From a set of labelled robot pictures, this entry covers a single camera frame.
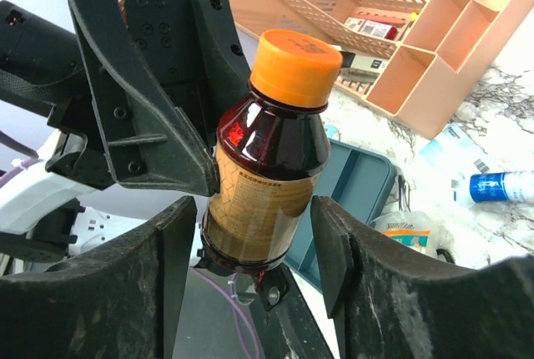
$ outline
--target wire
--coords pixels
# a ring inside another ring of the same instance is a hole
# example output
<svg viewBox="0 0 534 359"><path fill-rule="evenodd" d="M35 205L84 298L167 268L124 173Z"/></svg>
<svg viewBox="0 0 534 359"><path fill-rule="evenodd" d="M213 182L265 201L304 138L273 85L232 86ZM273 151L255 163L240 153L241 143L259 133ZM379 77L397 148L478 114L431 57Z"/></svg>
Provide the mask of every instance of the wire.
<svg viewBox="0 0 534 359"><path fill-rule="evenodd" d="M402 175L397 176L399 185L399 211L411 211L410 208L410 184L408 184Z"/></svg>
<svg viewBox="0 0 534 359"><path fill-rule="evenodd" d="M15 178L16 175L22 173L24 169L28 168L32 164L37 163L38 161L39 159L35 158L25 159L18 167L10 169L6 174L0 177L0 188Z"/></svg>
<svg viewBox="0 0 534 359"><path fill-rule="evenodd" d="M0 144L5 144L9 149L29 156L29 159L25 159L18 167L10 169L7 173L4 173L2 176L0 176L0 188L2 188L5 184L15 178L16 175L22 173L24 169L32 164L37 163L39 160L39 154L35 150L30 149L24 144L21 144L2 131L0 131Z"/></svg>
<svg viewBox="0 0 534 359"><path fill-rule="evenodd" d="M237 278L237 273L235 273L232 276L232 281L229 283L230 284L230 297L232 297L232 298L237 293L237 291L235 289L235 279L236 278ZM244 343L243 331L241 330L241 324L239 323L239 314L235 309L233 310L233 312L234 312L235 329L237 330L237 337L239 339L239 344L241 344L241 348L243 349L243 352L246 354L246 356L251 359L252 358L252 354L250 353L249 348L247 347L247 344Z"/></svg>
<svg viewBox="0 0 534 359"><path fill-rule="evenodd" d="M38 153L30 149L28 146L21 144L20 142L13 139L11 136L6 135L4 132L0 131L0 144L5 144L9 149L13 149L18 153L25 154L32 159L38 159Z"/></svg>
<svg viewBox="0 0 534 359"><path fill-rule="evenodd" d="M452 263L453 265L456 264L456 261L454 260L454 256L448 251L447 249L436 249L436 254L443 256L447 263Z"/></svg>
<svg viewBox="0 0 534 359"><path fill-rule="evenodd" d="M197 276L199 276L204 281L206 281L210 286L212 286L225 300L229 302L230 305L232 305L232 307L234 308L234 311L237 311L237 316L241 317L241 320L243 320L243 323L246 325L247 329L250 332L250 336L252 337L252 342L254 343L254 350L256 353L255 358L260 359L261 348L260 348L258 334L256 333L256 330L250 323L250 320L247 318L247 316L243 312L243 309L241 308L241 306L239 306L239 303L234 301L234 299L232 299L232 297L228 294L228 292L226 292L221 286L218 286L217 283L213 281L212 279L210 279L208 276L206 276L205 274L202 274L202 272L198 271L194 267L191 267L191 270Z"/></svg>

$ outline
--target small bottle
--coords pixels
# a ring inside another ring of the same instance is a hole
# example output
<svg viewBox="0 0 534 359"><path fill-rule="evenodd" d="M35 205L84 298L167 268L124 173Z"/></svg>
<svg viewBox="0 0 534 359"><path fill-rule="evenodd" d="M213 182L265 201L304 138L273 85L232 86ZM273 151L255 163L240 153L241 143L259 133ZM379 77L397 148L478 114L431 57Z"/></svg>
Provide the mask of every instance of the small bottle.
<svg viewBox="0 0 534 359"><path fill-rule="evenodd" d="M221 266L256 274L282 262L330 156L320 113L341 54L287 30L261 35L250 95L217 129L220 192L210 198L203 242Z"/></svg>
<svg viewBox="0 0 534 359"><path fill-rule="evenodd" d="M454 200L465 207L481 202L534 203L534 171L474 174L455 188Z"/></svg>

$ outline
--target barcode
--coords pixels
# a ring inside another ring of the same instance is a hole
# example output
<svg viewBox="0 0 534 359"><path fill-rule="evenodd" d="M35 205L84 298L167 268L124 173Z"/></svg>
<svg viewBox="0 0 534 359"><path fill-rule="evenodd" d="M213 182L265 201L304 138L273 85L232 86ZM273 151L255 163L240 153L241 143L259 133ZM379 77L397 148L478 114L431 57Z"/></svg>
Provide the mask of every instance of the barcode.
<svg viewBox="0 0 534 359"><path fill-rule="evenodd" d="M477 161L475 161L474 165L475 165L475 166L478 168L478 170L479 170L481 173L483 173L483 174L485 174L485 173L487 173L487 172L490 171L490 168L486 165L486 163L484 163L484 162L483 162L482 160L480 160L480 159L477 160Z"/></svg>
<svg viewBox="0 0 534 359"><path fill-rule="evenodd" d="M459 139L459 138L460 138L460 135L457 134L456 132L454 132L454 131L452 130L452 128L449 128L448 131L449 131L449 134L451 134L451 136L452 136L453 138L456 138L456 139Z"/></svg>

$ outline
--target pink desk organizer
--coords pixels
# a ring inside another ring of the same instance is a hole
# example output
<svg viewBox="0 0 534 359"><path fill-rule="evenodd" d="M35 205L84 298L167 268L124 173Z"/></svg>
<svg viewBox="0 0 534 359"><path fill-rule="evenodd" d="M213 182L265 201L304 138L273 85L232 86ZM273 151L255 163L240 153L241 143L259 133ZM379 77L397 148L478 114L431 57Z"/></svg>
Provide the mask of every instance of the pink desk organizer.
<svg viewBox="0 0 534 359"><path fill-rule="evenodd" d="M293 29L355 53L387 58L372 85L336 83L371 108L434 138L472 91L534 0L230 0L238 28L258 37ZM411 13L419 17L408 27ZM355 14L399 18L389 41L344 26Z"/></svg>

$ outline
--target black robotic mount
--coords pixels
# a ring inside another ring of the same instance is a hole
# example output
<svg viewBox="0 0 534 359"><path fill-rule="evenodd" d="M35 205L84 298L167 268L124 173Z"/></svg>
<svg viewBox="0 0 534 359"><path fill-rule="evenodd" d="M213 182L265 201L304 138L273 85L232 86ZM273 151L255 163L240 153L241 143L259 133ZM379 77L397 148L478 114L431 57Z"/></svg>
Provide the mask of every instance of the black robotic mount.
<svg viewBox="0 0 534 359"><path fill-rule="evenodd" d="M48 170L101 190L215 193L214 130L249 77L229 1L68 4L75 35L0 3L0 99L67 135ZM186 197L44 273L1 278L0 356L170 358L195 216ZM532 257L433 260L328 198L313 198L312 227L342 358L534 357ZM332 357L285 265L251 311L265 357Z"/></svg>

